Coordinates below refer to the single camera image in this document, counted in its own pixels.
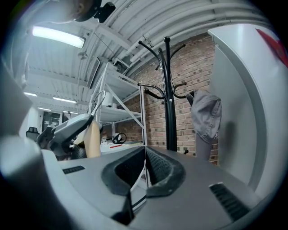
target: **headphones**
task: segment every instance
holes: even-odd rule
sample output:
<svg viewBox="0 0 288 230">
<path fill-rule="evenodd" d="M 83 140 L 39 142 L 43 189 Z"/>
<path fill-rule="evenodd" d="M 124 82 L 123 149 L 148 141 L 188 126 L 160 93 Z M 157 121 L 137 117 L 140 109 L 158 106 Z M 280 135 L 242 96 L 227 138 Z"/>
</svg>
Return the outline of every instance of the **headphones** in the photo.
<svg viewBox="0 0 288 230">
<path fill-rule="evenodd" d="M 113 137 L 112 143 L 113 144 L 124 144 L 126 140 L 127 140 L 126 134 L 125 133 L 119 133 L 119 134 L 117 134 L 116 136 Z"/>
</svg>

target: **black chair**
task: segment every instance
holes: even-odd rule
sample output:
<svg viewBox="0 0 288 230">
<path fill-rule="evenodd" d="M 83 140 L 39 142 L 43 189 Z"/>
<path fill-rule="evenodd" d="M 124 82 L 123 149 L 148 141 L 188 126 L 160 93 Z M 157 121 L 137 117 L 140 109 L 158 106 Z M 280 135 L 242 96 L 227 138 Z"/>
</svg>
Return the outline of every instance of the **black chair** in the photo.
<svg viewBox="0 0 288 230">
<path fill-rule="evenodd" d="M 28 131 L 26 132 L 26 137 L 32 139 L 35 142 L 37 141 L 37 137 L 39 135 L 40 133 L 38 133 L 38 130 L 35 127 L 30 127 Z"/>
</svg>

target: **metal shelving unit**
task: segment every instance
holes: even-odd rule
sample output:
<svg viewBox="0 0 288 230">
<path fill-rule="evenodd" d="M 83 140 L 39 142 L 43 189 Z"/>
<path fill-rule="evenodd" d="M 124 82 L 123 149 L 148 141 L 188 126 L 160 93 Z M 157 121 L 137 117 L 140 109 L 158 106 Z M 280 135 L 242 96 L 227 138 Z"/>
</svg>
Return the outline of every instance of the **metal shelving unit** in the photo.
<svg viewBox="0 0 288 230">
<path fill-rule="evenodd" d="M 94 102 L 94 100 L 102 91 L 110 92 L 113 95 L 113 102 L 121 105 L 124 109 L 101 106 L 97 111 L 95 111 L 96 107 L 92 110 L 95 104 L 99 105 L 101 103 L 101 97 L 98 97 L 97 102 Z M 140 113 L 130 111 L 124 104 L 137 95 L 140 95 Z M 147 144 L 143 87 L 138 86 L 136 81 L 115 71 L 115 66 L 110 62 L 107 63 L 96 83 L 89 101 L 88 113 L 95 113 L 95 120 L 98 123 L 103 125 L 111 124 L 113 133 L 115 133 L 115 124 L 133 119 L 142 128 L 143 144 Z"/>
</svg>

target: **red object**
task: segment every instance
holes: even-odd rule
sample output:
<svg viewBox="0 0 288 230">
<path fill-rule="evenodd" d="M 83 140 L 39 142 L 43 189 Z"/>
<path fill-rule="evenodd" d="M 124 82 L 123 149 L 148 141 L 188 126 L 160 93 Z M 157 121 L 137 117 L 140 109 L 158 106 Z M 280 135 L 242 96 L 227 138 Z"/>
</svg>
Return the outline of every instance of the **red object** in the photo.
<svg viewBox="0 0 288 230">
<path fill-rule="evenodd" d="M 116 148 L 116 147 L 120 147 L 120 146 L 122 146 L 122 145 L 112 146 L 112 147 L 110 147 L 110 149 L 112 149 L 112 148 Z"/>
<path fill-rule="evenodd" d="M 270 47 L 276 52 L 277 56 L 284 63 L 284 65 L 288 68 L 288 57 L 280 40 L 275 40 L 271 38 L 268 34 L 264 33 L 262 30 L 256 29 L 258 33 L 264 38 L 264 40 L 270 45 Z"/>
</svg>

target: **vent slot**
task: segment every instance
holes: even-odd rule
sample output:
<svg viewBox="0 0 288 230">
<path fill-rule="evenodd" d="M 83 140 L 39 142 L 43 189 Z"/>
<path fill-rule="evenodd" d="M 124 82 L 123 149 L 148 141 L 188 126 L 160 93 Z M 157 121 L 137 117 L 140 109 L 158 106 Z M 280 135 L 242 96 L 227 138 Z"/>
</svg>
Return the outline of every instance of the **vent slot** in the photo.
<svg viewBox="0 0 288 230">
<path fill-rule="evenodd" d="M 81 171 L 85 169 L 83 166 L 76 166 L 76 167 L 72 167 L 72 168 L 66 168 L 66 169 L 63 169 L 63 172 L 64 174 L 69 174 L 69 173 L 75 173 L 75 172 L 78 172 L 78 171 Z"/>
<path fill-rule="evenodd" d="M 250 211 L 223 183 L 210 186 L 210 190 L 233 221 Z"/>
<path fill-rule="evenodd" d="M 90 74 L 90 76 L 89 76 L 89 79 L 88 79 L 88 81 L 87 81 L 87 87 L 88 87 L 89 89 L 91 89 L 91 86 L 92 86 L 92 84 L 93 84 L 93 81 L 94 81 L 94 78 L 95 78 L 95 76 L 96 76 L 97 70 L 98 70 L 98 68 L 99 68 L 99 66 L 100 66 L 100 63 L 101 63 L 101 62 L 100 62 L 99 58 L 97 58 L 96 61 L 95 61 L 95 63 L 94 63 L 94 65 L 93 65 L 93 68 L 92 68 L 91 74 Z"/>
</svg>

